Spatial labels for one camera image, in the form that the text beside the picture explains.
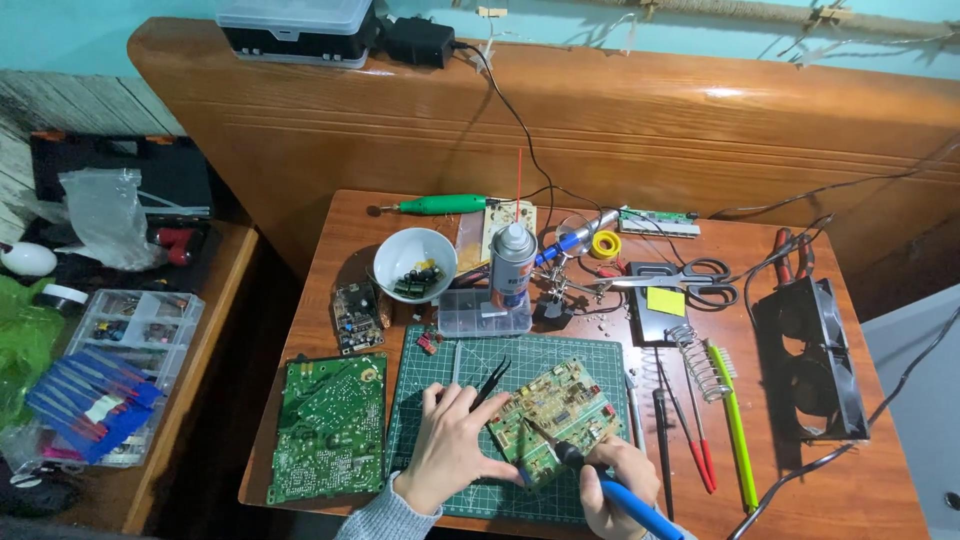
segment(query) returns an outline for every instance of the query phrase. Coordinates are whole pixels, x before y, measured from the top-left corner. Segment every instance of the cutting mat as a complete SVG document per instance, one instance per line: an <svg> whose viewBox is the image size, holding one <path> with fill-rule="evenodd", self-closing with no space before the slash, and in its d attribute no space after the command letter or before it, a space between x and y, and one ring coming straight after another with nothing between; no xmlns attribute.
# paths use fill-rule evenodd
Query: cutting mat
<svg viewBox="0 0 960 540"><path fill-rule="evenodd" d="M387 463L391 471L406 468L413 454L420 428L421 392L432 382L446 386L453 375L453 354L456 339L447 339L428 356L417 345L423 325L407 328L396 380L394 407L387 436ZM463 339L460 358L461 385L479 387L503 359L513 360L496 391L513 391L561 361L576 356L604 390L624 426L629 425L626 391L623 379L623 348L613 341L523 335L513 338ZM626 428L619 435L627 438ZM490 432L480 430L480 450L494 459L503 456L493 445ZM566 471L556 481L534 494L500 480L480 480L454 495L444 504L444 514L491 518L506 516L535 521L585 523L580 506L579 480Z"/></svg>

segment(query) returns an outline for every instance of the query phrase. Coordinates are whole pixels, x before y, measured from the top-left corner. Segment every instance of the green plastic bag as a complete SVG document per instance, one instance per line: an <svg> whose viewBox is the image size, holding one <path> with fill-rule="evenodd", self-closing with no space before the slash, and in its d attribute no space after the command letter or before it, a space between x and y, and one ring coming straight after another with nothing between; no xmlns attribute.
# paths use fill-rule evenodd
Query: green plastic bag
<svg viewBox="0 0 960 540"><path fill-rule="evenodd" d="M0 276L0 429L30 420L23 398L53 363L50 351L63 330L55 309L32 304L47 278L25 287Z"/></svg>

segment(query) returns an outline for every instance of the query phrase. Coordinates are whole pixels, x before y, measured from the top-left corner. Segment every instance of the wooden headboard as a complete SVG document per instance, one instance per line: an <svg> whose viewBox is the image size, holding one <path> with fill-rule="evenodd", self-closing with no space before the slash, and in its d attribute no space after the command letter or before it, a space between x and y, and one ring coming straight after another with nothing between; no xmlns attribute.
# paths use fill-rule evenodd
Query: wooden headboard
<svg viewBox="0 0 960 540"><path fill-rule="evenodd" d="M785 62L498 43L493 74L554 182L603 205L699 211L772 203L915 165L960 131L960 83ZM305 275L341 187L516 193L544 185L523 131L472 63L379 54L359 70L240 61L213 21L151 18L133 64ZM546 193L534 198L546 204ZM558 206L589 204L557 196ZM960 152L896 181L753 216L828 229L850 280L960 212Z"/></svg>

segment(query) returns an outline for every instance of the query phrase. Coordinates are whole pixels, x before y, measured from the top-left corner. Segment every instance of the coiled spring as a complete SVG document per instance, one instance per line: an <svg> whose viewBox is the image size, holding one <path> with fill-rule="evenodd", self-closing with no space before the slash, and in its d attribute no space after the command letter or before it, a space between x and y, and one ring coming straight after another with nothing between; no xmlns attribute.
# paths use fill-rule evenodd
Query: coiled spring
<svg viewBox="0 0 960 540"><path fill-rule="evenodd" d="M713 362L707 352L707 345L703 339L697 337L697 332L690 325L679 325L667 331L680 355L684 357L684 366L687 373L700 388L704 401L711 404L726 398L732 388L724 384L723 379L713 369Z"/></svg>

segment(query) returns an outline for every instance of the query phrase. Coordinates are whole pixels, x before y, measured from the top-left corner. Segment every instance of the cooling fan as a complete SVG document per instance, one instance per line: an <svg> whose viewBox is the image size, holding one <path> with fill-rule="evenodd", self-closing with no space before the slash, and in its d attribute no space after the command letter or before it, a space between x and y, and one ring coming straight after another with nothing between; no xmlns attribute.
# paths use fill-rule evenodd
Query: cooling fan
<svg viewBox="0 0 960 540"><path fill-rule="evenodd" d="M830 280L792 282L754 315L774 428L787 440L869 439Z"/></svg>

